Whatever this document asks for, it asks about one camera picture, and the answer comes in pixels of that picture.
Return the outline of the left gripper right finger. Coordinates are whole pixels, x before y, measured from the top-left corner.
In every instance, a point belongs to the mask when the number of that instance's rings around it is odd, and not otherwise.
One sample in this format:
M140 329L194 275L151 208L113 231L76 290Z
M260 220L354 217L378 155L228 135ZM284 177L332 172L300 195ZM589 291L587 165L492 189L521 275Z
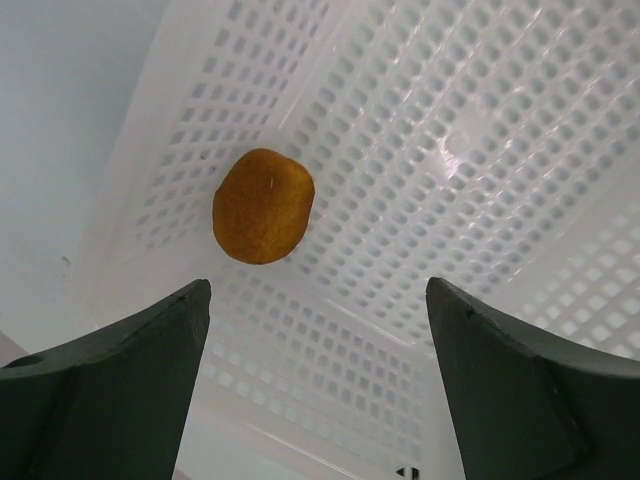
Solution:
M426 304L469 479L636 479L639 364L432 278Z

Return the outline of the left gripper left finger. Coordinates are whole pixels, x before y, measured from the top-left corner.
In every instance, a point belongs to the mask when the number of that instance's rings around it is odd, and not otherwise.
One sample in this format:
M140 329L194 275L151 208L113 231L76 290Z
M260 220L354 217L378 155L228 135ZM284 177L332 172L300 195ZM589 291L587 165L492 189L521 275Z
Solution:
M211 286L1 369L4 479L170 479L203 354Z

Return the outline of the brown kiwi fruit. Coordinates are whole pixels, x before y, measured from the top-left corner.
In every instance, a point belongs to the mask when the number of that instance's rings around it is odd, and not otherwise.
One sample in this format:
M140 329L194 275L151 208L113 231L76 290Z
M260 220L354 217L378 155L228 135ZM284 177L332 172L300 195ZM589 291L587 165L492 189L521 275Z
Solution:
M289 255L301 242L315 196L309 171L276 151L243 155L214 194L212 230L222 250L250 265Z

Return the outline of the white plastic basket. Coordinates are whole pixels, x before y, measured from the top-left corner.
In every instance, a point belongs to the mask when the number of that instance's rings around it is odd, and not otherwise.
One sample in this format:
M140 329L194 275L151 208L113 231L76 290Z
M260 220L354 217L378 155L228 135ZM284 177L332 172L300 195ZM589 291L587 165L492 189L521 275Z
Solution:
M301 242L266 265L212 230L258 148L315 186ZM97 329L210 282L179 470L462 478L432 277L638 358L638 3L170 2L72 291Z

